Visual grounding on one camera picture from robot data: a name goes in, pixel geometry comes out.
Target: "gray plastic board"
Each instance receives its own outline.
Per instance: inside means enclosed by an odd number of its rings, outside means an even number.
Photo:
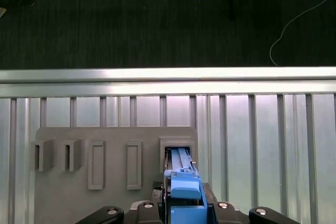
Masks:
[[[127,212],[162,181],[164,148],[187,146],[191,127],[44,127],[31,145],[35,224],[74,224],[103,206]]]

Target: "blue plastic part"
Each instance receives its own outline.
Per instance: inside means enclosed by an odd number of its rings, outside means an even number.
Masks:
[[[195,173],[171,173],[171,197],[178,199],[201,199],[198,178]]]
[[[184,148],[172,149],[172,170],[164,175],[171,177],[171,197],[178,199],[201,199],[200,185],[191,157]]]
[[[202,186],[201,177],[194,165],[191,165],[198,180],[198,188],[201,191],[201,206],[172,206],[170,224],[207,224],[208,205]]]

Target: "dark carpet floor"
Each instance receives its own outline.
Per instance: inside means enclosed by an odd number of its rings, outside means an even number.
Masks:
[[[322,0],[35,0],[0,18],[0,69],[272,66],[269,48]],[[273,50],[280,66],[336,65],[336,0]]]

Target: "metal screw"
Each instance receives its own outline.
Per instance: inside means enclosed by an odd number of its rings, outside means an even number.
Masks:
[[[258,208],[258,209],[256,210],[256,212],[257,212],[258,214],[260,214],[260,215],[266,215],[266,214],[267,214],[267,212],[266,212],[265,210],[261,209],[261,208]]]
[[[152,203],[145,203],[145,204],[143,204],[143,206],[145,208],[151,208],[151,207],[153,207],[153,204]]]
[[[107,212],[108,215],[115,215],[116,213],[117,213],[117,210],[115,210],[115,209],[110,209]]]
[[[224,209],[226,209],[226,208],[228,208],[229,206],[227,205],[227,203],[219,203],[218,204],[221,208],[224,208]]]

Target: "corrugated metal panel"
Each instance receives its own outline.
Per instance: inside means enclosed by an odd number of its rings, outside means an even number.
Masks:
[[[8,213],[10,107],[10,99],[0,99],[0,223],[7,222]]]
[[[20,83],[0,84],[0,97],[20,97],[0,99],[0,223],[11,220],[7,209],[13,196],[14,223],[34,223],[28,146],[40,126],[193,126],[199,171],[218,199],[245,213],[265,205],[304,224],[336,222],[336,81],[249,78],[107,86],[55,83],[56,90],[40,83],[30,87],[37,98],[27,98],[27,84],[25,89]],[[16,167],[10,173],[13,150]],[[13,172],[15,194],[9,184]]]

